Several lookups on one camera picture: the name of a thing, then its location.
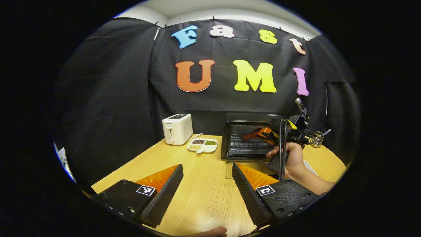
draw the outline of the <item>white toaster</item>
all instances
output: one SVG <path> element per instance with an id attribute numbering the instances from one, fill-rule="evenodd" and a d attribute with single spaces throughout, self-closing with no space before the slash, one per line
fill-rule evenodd
<path id="1" fill-rule="evenodd" d="M 193 134 L 192 115 L 179 113 L 162 120 L 165 142 L 183 145 Z"/>

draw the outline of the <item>hand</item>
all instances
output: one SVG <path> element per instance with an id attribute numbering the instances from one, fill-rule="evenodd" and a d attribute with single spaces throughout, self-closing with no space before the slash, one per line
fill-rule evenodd
<path id="1" fill-rule="evenodd" d="M 303 169 L 306 169 L 304 165 L 303 150 L 299 144 L 293 142 L 287 142 L 286 150 L 290 153 L 285 164 L 285 178 L 294 179 L 294 176 L 297 176 Z M 278 152 L 279 146 L 275 146 L 273 150 L 266 154 L 266 157 L 271 160 Z"/>
<path id="2" fill-rule="evenodd" d="M 220 226 L 206 232 L 186 235 L 183 237 L 226 237 L 226 228 Z"/>

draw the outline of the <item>grains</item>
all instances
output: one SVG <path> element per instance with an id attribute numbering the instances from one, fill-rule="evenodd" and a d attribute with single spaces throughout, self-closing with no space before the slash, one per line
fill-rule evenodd
<path id="1" fill-rule="evenodd" d="M 216 145 L 216 141 L 209 141 L 209 140 L 207 140 L 205 142 L 205 145 Z"/>
<path id="2" fill-rule="evenodd" d="M 200 150 L 201 147 L 202 146 L 200 146 L 200 145 L 190 145 L 189 146 L 189 149 L 192 149 L 192 150 Z"/>
<path id="3" fill-rule="evenodd" d="M 193 144 L 203 144 L 203 142 L 204 142 L 205 140 L 203 140 L 203 139 L 196 139 L 196 140 L 194 140 L 192 143 Z"/>

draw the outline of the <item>wire basket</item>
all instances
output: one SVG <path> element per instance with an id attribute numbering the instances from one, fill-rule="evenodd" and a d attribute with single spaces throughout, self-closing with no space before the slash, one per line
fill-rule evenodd
<path id="1" fill-rule="evenodd" d="M 314 147 L 314 148 L 319 148 L 322 146 L 323 143 L 323 138 L 324 136 L 322 136 L 323 133 L 316 131 L 314 133 L 314 135 L 310 138 L 310 144 Z"/>

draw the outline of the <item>wooden table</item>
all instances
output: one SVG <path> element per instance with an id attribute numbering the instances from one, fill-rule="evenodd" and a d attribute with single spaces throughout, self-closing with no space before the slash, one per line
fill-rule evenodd
<path id="1" fill-rule="evenodd" d="M 199 138 L 217 139 L 218 148 L 213 153 L 197 154 L 187 149 L 189 141 L 184 145 L 169 145 L 163 139 L 92 188 L 99 193 L 122 179 L 135 182 L 170 166 L 183 164 L 184 177 L 155 230 L 187 235 L 224 226 L 228 229 L 228 237 L 252 232 L 256 226 L 241 194 L 234 180 L 226 179 L 230 166 L 221 159 L 222 136 L 202 135 Z M 324 146 L 306 145 L 303 154 L 318 176 L 327 181 L 336 182 L 345 171 L 342 161 Z"/>

